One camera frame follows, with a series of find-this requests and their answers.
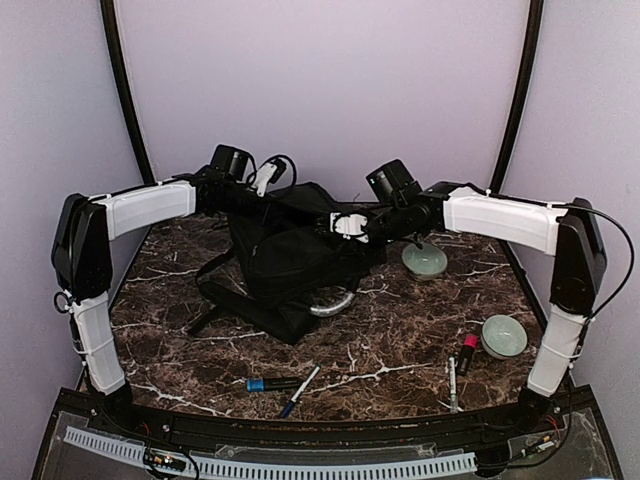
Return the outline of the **black student backpack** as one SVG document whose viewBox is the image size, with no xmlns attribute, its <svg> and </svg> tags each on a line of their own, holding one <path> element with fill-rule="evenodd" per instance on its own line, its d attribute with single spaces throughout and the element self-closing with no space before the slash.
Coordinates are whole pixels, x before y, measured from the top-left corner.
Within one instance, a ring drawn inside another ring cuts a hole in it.
<svg viewBox="0 0 640 480">
<path fill-rule="evenodd" d="M 329 215 L 347 212 L 316 183 L 276 191 L 238 213 L 225 213 L 231 248 L 196 274 L 213 309 L 188 329 L 195 335 L 231 313 L 289 345 L 313 327 L 307 295 L 342 286 L 355 292 L 372 268 L 354 255 L 350 240 L 329 231 Z"/>
</svg>

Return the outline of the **black pink highlighter marker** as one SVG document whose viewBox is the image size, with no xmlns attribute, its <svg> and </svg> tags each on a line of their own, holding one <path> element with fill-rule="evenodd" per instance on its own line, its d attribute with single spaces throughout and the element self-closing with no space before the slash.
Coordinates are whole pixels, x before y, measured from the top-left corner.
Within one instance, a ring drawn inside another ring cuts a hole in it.
<svg viewBox="0 0 640 480">
<path fill-rule="evenodd" d="M 456 363 L 456 374 L 466 376 L 471 365 L 474 353 L 477 348 L 478 336 L 475 334 L 467 334 L 465 336 L 462 347 Z"/>
</svg>

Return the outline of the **black blue highlighter marker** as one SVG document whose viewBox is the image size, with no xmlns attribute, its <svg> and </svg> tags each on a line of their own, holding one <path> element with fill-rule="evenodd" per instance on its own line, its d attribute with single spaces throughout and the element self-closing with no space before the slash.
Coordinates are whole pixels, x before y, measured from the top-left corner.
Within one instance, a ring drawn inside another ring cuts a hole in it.
<svg viewBox="0 0 640 480">
<path fill-rule="evenodd" d="M 250 393 L 297 390 L 303 383 L 298 377 L 253 378 L 247 381 Z"/>
</svg>

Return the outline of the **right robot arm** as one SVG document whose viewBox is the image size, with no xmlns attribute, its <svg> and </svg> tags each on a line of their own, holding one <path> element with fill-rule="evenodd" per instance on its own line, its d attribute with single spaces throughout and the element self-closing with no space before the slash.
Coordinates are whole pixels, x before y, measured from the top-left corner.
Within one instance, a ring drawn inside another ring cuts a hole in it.
<svg viewBox="0 0 640 480">
<path fill-rule="evenodd" d="M 534 432 L 549 416 L 551 397 L 578 357 L 607 266 L 598 226 L 603 214 L 575 198 L 569 203 L 512 198 L 472 183 L 438 182 L 422 188 L 403 162 L 392 160 L 366 178 L 385 212 L 335 218 L 346 238 L 384 244 L 414 234 L 451 231 L 515 243 L 553 257 L 550 314 L 526 387 L 528 396 L 510 413 L 521 434 Z"/>
</svg>

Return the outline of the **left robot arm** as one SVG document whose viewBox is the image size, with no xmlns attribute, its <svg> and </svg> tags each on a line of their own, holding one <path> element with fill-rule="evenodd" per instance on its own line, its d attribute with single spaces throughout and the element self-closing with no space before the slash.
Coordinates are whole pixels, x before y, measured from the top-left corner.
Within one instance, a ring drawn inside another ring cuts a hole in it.
<svg viewBox="0 0 640 480">
<path fill-rule="evenodd" d="M 210 164 L 195 173 L 119 193 L 66 198 L 51 254 L 60 287 L 54 305 L 70 315 L 74 347 L 98 392 L 120 394 L 127 385 L 109 316 L 112 241 L 166 220 L 238 213 L 260 203 L 287 164 L 275 157 L 254 165 L 251 154 L 220 145 Z M 251 173 L 247 167 L 254 167 Z"/>
</svg>

